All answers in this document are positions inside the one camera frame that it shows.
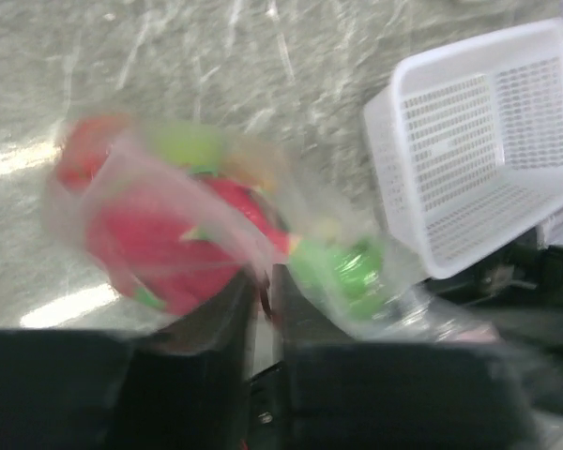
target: clear plastic bag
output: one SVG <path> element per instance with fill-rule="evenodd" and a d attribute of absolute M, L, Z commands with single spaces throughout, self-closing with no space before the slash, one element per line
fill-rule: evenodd
<path fill-rule="evenodd" d="M 283 260 L 215 193 L 217 179 L 154 157 L 133 127 L 112 134 L 107 128 L 92 128 L 79 141 L 71 139 L 79 127 L 71 133 L 48 180 L 44 221 L 89 253 L 120 293 L 184 316 L 239 270 L 265 278 Z"/>
<path fill-rule="evenodd" d="M 420 288 L 417 258 L 375 220 L 249 136 L 86 121 L 64 144 L 48 192 L 51 229 L 89 252 L 116 289 L 153 306 L 186 314 L 240 267 L 266 277 L 284 263 L 355 338 L 495 339 L 491 326 Z"/>

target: gray speckled floor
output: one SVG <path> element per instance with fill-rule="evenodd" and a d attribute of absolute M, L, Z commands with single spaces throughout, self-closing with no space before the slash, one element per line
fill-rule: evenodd
<path fill-rule="evenodd" d="M 0 0 L 0 327 L 147 331 L 171 318 L 117 299 L 45 235 L 42 181 L 64 123 L 124 110 L 261 134 L 356 208 L 377 204 L 361 105 L 395 64 L 557 1 Z"/>
<path fill-rule="evenodd" d="M 551 450 L 563 450 L 563 417 L 537 413 L 541 436 Z"/>

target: white plastic basket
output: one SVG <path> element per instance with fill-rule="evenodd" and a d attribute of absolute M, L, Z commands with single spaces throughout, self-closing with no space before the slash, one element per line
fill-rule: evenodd
<path fill-rule="evenodd" d="M 563 21 L 411 56 L 364 117 L 390 232 L 451 277 L 563 206 Z"/>

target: plastic bag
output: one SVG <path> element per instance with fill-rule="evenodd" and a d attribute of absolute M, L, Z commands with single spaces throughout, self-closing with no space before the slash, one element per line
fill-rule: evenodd
<path fill-rule="evenodd" d="M 190 123 L 83 121 L 49 181 L 55 233 L 116 289 L 186 314 L 240 269 L 284 263 L 359 339 L 494 339 L 423 291 L 418 260 L 272 144 Z"/>
<path fill-rule="evenodd" d="M 48 180 L 47 227 L 89 253 L 120 293 L 179 316 L 241 269 L 264 278 L 282 254 L 222 197 L 241 205 L 245 189 L 153 157 L 129 125 L 91 119 L 67 137 Z"/>

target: black object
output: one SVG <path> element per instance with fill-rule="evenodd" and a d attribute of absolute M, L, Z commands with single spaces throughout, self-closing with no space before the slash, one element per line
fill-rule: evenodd
<path fill-rule="evenodd" d="M 236 277 L 136 352 L 106 449 L 238 450 L 248 426 L 247 333 L 256 288 Z"/>
<path fill-rule="evenodd" d="M 251 380 L 249 450 L 282 450 L 290 423 L 285 364 L 278 363 Z"/>
<path fill-rule="evenodd" d="M 489 299 L 516 287 L 533 292 L 537 305 L 563 307 L 563 247 L 538 248 L 535 234 L 527 233 L 461 274 L 430 279 L 426 285 L 459 304 Z"/>
<path fill-rule="evenodd" d="M 0 450 L 99 448 L 132 352 L 115 334 L 0 330 Z"/>
<path fill-rule="evenodd" d="M 0 330 L 0 450 L 237 450 L 255 294 L 240 273 L 148 338 Z"/>
<path fill-rule="evenodd" d="M 280 276 L 283 448 L 540 448 L 500 347 L 355 342 Z"/>

